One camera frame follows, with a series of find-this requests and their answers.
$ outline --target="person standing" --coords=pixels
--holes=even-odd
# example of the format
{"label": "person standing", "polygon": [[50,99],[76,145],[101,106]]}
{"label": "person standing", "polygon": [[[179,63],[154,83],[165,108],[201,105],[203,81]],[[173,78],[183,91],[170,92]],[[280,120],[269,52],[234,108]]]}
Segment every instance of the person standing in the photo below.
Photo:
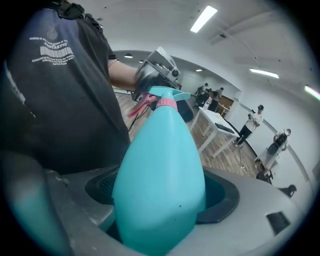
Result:
{"label": "person standing", "polygon": [[200,87],[196,90],[195,95],[196,95],[196,96],[200,96],[200,95],[204,94],[204,93],[206,92],[206,89],[207,89],[208,86],[209,86],[209,85],[208,85],[207,82],[206,82],[204,85],[200,86]]}
{"label": "person standing", "polygon": [[212,92],[212,94],[213,94],[212,95],[212,103],[208,108],[210,111],[216,112],[217,107],[219,105],[219,100],[222,98],[222,92],[223,91],[224,91],[224,88],[221,87],[220,89],[215,90],[215,91]]}
{"label": "person standing", "polygon": [[280,153],[287,150],[289,146],[289,136],[291,129],[278,131],[273,137],[273,143],[267,150],[255,161],[255,167],[262,164],[268,171],[274,166],[275,161],[278,161]]}
{"label": "person standing", "polygon": [[257,113],[249,113],[248,120],[246,121],[245,125],[242,127],[239,138],[233,141],[234,146],[237,148],[241,145],[255,130],[259,127],[262,122],[264,121],[264,117],[262,116],[262,112],[264,110],[263,105],[258,106]]}
{"label": "person standing", "polygon": [[60,175],[121,164],[130,137],[112,85],[138,88],[137,69],[118,62],[99,23],[79,10],[66,0],[38,10],[0,76],[1,146]]}

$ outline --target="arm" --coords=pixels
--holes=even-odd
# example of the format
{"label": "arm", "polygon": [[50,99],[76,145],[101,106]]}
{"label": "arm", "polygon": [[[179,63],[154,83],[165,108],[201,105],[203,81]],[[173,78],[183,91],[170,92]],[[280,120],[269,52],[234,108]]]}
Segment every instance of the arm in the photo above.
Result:
{"label": "arm", "polygon": [[287,148],[288,148],[288,139],[286,140],[284,147],[281,151],[285,151],[285,150],[287,150]]}
{"label": "arm", "polygon": [[117,62],[116,59],[109,59],[108,70],[113,86],[128,91],[136,89],[136,68]]}
{"label": "arm", "polygon": [[279,137],[280,134],[281,134],[281,132],[278,131],[278,132],[273,136],[273,142],[275,142],[275,141],[278,139],[278,137]]}
{"label": "arm", "polygon": [[263,121],[264,121],[264,118],[263,118],[263,117],[260,119],[260,121],[257,121],[257,119],[255,118],[255,119],[253,120],[253,123],[255,124],[256,127],[259,127],[260,124],[261,124]]}

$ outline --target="ceiling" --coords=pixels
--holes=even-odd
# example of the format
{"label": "ceiling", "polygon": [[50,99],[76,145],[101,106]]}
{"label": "ceiling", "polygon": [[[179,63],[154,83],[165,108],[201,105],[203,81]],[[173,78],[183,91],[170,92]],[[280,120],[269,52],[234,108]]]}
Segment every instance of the ceiling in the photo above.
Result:
{"label": "ceiling", "polygon": [[[276,86],[301,99],[319,86],[318,66],[303,37],[276,5],[264,0],[76,0],[100,23],[115,51],[162,46],[172,56],[210,70],[243,91],[248,83]],[[218,12],[198,32],[195,20],[210,5]],[[280,79],[252,74],[277,73]]]}
{"label": "ceiling", "polygon": [[[141,64],[139,63],[139,61],[143,61],[145,60],[149,54],[151,52],[149,51],[137,51],[137,50],[118,50],[114,52],[116,55],[116,58],[122,62],[125,63],[129,66],[138,68]],[[125,58],[126,54],[131,54],[133,56],[133,58]],[[180,59],[177,57],[173,57],[174,62],[176,64],[176,66],[178,67],[178,69],[181,71],[181,73],[183,74],[184,72],[195,72],[198,69],[202,69],[202,71],[199,73],[199,75],[201,75],[203,78],[212,78],[217,84],[223,84],[226,85],[228,84],[229,86],[233,85],[231,83],[229,83],[227,80],[223,79],[222,77],[220,77],[219,75],[217,75],[216,73],[205,69],[202,66],[199,66],[195,63],[186,61],[184,59]]]}

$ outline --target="table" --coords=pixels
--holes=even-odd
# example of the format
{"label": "table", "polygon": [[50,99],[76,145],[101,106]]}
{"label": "table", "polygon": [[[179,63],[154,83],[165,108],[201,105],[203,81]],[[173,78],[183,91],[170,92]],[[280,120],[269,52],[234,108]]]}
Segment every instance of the table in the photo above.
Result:
{"label": "table", "polygon": [[228,112],[229,108],[221,105],[220,103],[218,104],[218,107],[216,108],[216,112],[219,113],[222,117],[224,117]]}
{"label": "table", "polygon": [[[208,109],[204,109],[203,107],[199,107],[199,112],[196,114],[189,130],[190,132],[193,130],[193,128],[195,127],[195,124],[199,118],[199,115],[202,114],[207,121],[209,122],[209,125],[207,126],[207,128],[204,130],[202,136],[205,136],[208,131],[210,130],[211,127],[213,127],[213,132],[210,134],[210,136],[205,140],[205,142],[201,145],[201,147],[198,149],[198,153],[201,154],[201,152],[206,148],[206,146],[208,146],[208,144],[214,139],[214,137],[218,134],[218,133],[222,133],[225,135],[231,135],[230,138],[228,139],[228,141],[223,144],[217,152],[215,152],[212,155],[212,158],[215,158],[216,156],[218,156],[223,150],[226,149],[226,147],[236,138],[239,138],[238,133],[230,126],[230,124],[227,123],[226,120],[224,120],[218,113],[212,112]],[[217,126],[217,124],[223,125],[229,129],[231,129],[232,131],[234,131],[234,133],[230,133],[228,131],[219,129]]]}

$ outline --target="ceiling light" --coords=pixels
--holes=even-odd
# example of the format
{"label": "ceiling light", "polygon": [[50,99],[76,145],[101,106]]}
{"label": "ceiling light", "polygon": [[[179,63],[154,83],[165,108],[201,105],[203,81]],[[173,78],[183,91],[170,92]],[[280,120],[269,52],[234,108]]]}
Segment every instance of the ceiling light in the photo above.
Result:
{"label": "ceiling light", "polygon": [[130,54],[130,53],[127,53],[126,55],[124,55],[125,58],[128,58],[128,59],[132,59],[133,56]]}
{"label": "ceiling light", "polygon": [[315,91],[314,89],[310,88],[307,85],[304,87],[304,90],[307,93],[311,94],[312,96],[316,97],[320,101],[320,93],[319,92]]}
{"label": "ceiling light", "polygon": [[190,31],[197,33],[217,11],[217,9],[208,5],[195,21]]}
{"label": "ceiling light", "polygon": [[258,73],[258,74],[262,74],[262,75],[266,75],[266,76],[270,76],[270,77],[279,79],[279,76],[275,73],[270,73],[267,71],[262,71],[262,70],[252,69],[252,68],[250,68],[250,71],[253,73]]}

